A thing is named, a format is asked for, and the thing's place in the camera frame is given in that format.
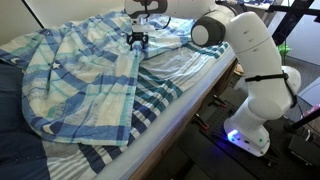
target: mattress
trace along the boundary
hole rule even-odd
[[[167,19],[149,22],[160,28]],[[181,121],[188,111],[183,103],[196,102],[233,57],[225,42],[210,48],[191,43],[192,24],[173,18],[167,29],[149,34],[146,49],[136,43],[130,51],[130,18],[110,12],[1,46],[0,59],[10,65],[0,67],[0,179],[132,174],[170,125]],[[167,108],[181,96],[192,98]],[[178,113],[170,115],[170,109]],[[164,129],[156,122],[165,123]],[[134,143],[144,134],[150,139]],[[137,150],[128,151],[131,145]],[[132,161],[121,158],[126,152]]]

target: white wall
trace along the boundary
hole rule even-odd
[[[21,0],[0,1],[0,45],[40,29]]]
[[[27,0],[44,27],[84,20],[110,9],[123,9],[125,0]]]
[[[312,9],[320,9],[320,0],[315,0]],[[277,12],[269,25],[271,33],[277,28],[285,13]],[[293,50],[288,56],[320,65],[320,23],[314,22],[315,16],[305,15],[287,38],[287,45]]]

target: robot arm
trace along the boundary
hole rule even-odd
[[[297,70],[281,66],[281,56],[265,24],[253,12],[235,15],[214,0],[126,0],[125,10],[133,19],[133,33],[143,26],[139,19],[164,14],[193,18],[195,44],[208,47],[227,41],[242,65],[248,84],[248,98],[224,123],[233,144],[255,156],[264,155],[269,134],[267,120],[280,118],[294,102],[301,78]]]

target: plaid blanket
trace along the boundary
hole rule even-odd
[[[184,27],[191,22],[173,23],[170,34],[155,32],[142,54],[137,44],[133,51],[126,44],[126,14],[113,12],[16,38],[0,47],[0,58],[25,69],[23,113],[42,138],[122,146],[129,139],[140,61],[185,44]]]
[[[42,138],[38,136],[36,137],[32,134],[33,132],[31,129],[18,129],[13,131],[14,134],[18,134],[20,132],[25,132],[27,134],[21,137],[19,136],[20,139],[29,136],[32,136],[32,138],[29,138],[29,140],[25,141],[24,143],[16,144],[16,146],[19,146],[18,154],[8,154],[8,152],[16,151],[17,148],[13,148],[12,151],[1,151],[0,154],[2,154],[2,156],[0,157],[0,160],[5,159],[5,163],[0,164],[0,166],[3,167],[3,171],[0,170],[0,177],[24,177],[29,179],[94,178],[96,174],[101,172],[106,165],[116,159],[122,152],[125,152],[130,145],[150,126],[150,124],[156,120],[158,115],[161,114],[161,112],[163,112],[165,108],[172,101],[178,98],[184,91],[192,87],[203,76],[203,74],[205,74],[206,71],[212,67],[217,60],[219,60],[221,54],[223,54],[228,48],[227,43],[222,43],[220,46],[210,48],[199,48],[195,46],[193,43],[189,42],[190,38],[188,34],[193,21],[178,20],[173,18],[170,26],[167,29],[150,33],[150,44],[145,51],[141,50],[139,44],[135,44],[134,51],[129,52],[126,50],[126,48],[129,49],[129,46],[124,42],[125,38],[122,34],[130,31],[130,19],[128,19],[123,12],[111,12],[106,15],[98,15],[91,17],[84,22],[70,22],[58,28],[59,33],[61,33],[61,28],[78,29],[77,31],[86,32],[84,34],[88,35],[89,37],[90,33],[88,28],[92,27],[93,31],[95,31],[94,29],[96,28],[101,29],[101,27],[98,27],[100,25],[93,26],[91,24],[91,22],[96,21],[103,23],[103,27],[110,28],[106,30],[109,33],[105,34],[104,40],[93,40],[94,45],[99,44],[99,42],[103,43],[103,41],[107,41],[108,43],[105,44],[106,51],[108,51],[109,48],[115,48],[116,50],[114,51],[114,54],[120,53],[119,51],[123,51],[125,52],[125,55],[130,54],[134,56],[134,58],[128,57],[132,66],[135,64],[133,63],[134,61],[139,62],[139,66],[137,67],[138,70],[136,72],[137,76],[135,77],[136,83],[134,99],[130,109],[131,121],[130,131],[128,134],[128,143],[121,146],[60,143],[57,141],[52,141],[56,138],[49,138],[50,141],[48,141],[48,139],[43,136]],[[152,20],[151,23],[160,28],[163,26],[163,24],[166,24],[166,21],[167,17],[163,17]],[[58,33],[58,31],[56,32],[53,29],[40,31],[36,33],[36,36],[34,36],[35,34],[25,35],[0,48],[0,58],[2,60],[11,63],[14,66],[20,67],[24,71],[24,82],[22,85],[23,108],[30,108],[30,105],[28,105],[26,101],[27,98],[25,87],[26,82],[29,82],[26,80],[26,78],[29,77],[28,67],[34,59],[39,58],[39,56],[33,56],[37,54],[35,53],[36,50],[40,50],[42,44],[53,45],[51,44],[53,43],[53,40],[48,40],[48,38],[50,39],[54,37],[55,43],[63,42],[63,38],[58,41],[57,39],[59,38],[56,36],[48,35],[48,32]],[[16,48],[17,45],[21,46],[21,41],[25,39],[24,41],[27,42],[27,40],[32,39],[31,37],[40,38],[43,40],[34,46],[32,46],[32,43],[29,44],[28,47],[33,47],[29,49],[30,51],[21,51],[23,48]],[[61,47],[56,47],[55,50],[58,52],[59,49],[61,49]],[[53,48],[48,47],[47,49],[41,49],[41,52],[53,52],[52,50]],[[91,50],[86,47],[84,54],[89,55],[90,58],[92,57],[91,53]],[[85,59],[87,56],[80,56],[77,51],[74,52],[74,56],[78,57],[79,60],[87,60]],[[49,67],[51,67],[50,72],[55,71],[53,64],[51,64]],[[65,67],[65,64],[59,61],[59,67]],[[85,71],[79,73],[78,75],[80,76],[83,73],[86,74],[87,72]],[[52,77],[52,73],[51,76],[48,76],[47,74],[45,77],[50,77],[50,80],[55,78]],[[30,124],[30,121],[28,121],[28,116],[26,115],[26,110],[24,110],[24,116],[26,117],[28,124]],[[8,142],[16,142],[15,139],[18,136],[15,135],[12,137],[11,135],[12,133],[8,135],[9,138],[7,137],[4,139],[8,140]],[[10,149],[11,146],[2,143],[0,144],[0,147]]]

